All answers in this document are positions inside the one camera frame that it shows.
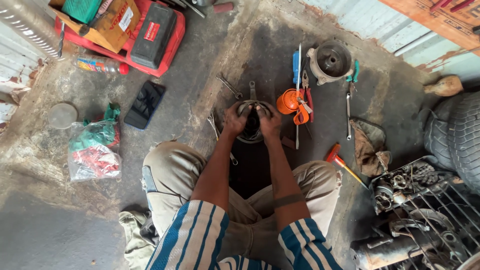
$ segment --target beige pants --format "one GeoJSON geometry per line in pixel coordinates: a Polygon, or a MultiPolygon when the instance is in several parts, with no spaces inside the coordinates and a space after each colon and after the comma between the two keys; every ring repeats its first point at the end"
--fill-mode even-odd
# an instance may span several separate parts
{"type": "MultiPolygon", "coordinates": [[[[205,157],[177,142],[163,142],[145,157],[143,185],[160,236],[176,211],[189,201],[206,164],[205,157]]],[[[311,161],[294,169],[293,175],[305,195],[312,218],[326,235],[339,192],[335,168],[326,161],[311,161]]],[[[217,259],[242,255],[291,269],[278,243],[272,186],[246,200],[230,188],[228,202],[230,223],[217,259]]]]}

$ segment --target smartphone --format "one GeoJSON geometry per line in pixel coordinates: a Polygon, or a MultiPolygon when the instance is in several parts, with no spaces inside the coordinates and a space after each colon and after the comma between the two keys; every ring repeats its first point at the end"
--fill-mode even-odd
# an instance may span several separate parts
{"type": "Polygon", "coordinates": [[[145,130],[152,115],[162,100],[165,88],[146,81],[132,104],[123,122],[139,130],[145,130]]]}

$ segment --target orange t-handle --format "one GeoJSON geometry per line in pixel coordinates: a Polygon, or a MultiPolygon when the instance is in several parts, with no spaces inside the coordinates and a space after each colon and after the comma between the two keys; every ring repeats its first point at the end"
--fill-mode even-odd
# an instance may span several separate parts
{"type": "Polygon", "coordinates": [[[327,162],[332,163],[335,161],[340,167],[345,168],[355,179],[357,179],[360,184],[368,189],[368,187],[362,182],[362,180],[345,164],[345,162],[338,156],[338,152],[340,151],[340,144],[335,144],[333,146],[332,151],[328,154],[327,162]]]}

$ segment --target coconut shell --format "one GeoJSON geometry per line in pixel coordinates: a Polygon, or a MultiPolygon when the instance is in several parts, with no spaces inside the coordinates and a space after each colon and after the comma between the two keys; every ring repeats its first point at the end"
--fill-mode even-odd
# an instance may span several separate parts
{"type": "Polygon", "coordinates": [[[435,85],[424,86],[423,91],[425,93],[435,93],[441,97],[450,97],[458,94],[463,90],[462,83],[458,76],[447,76],[435,85]]]}

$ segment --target cardboard box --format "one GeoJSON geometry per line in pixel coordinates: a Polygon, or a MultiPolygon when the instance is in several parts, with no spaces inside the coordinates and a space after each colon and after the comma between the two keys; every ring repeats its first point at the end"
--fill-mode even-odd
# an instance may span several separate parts
{"type": "MultiPolygon", "coordinates": [[[[61,12],[65,0],[51,0],[48,3],[65,24],[79,33],[82,23],[61,12]]],[[[118,53],[140,20],[140,12],[133,0],[113,0],[107,11],[98,19],[84,38],[118,53]]]]}

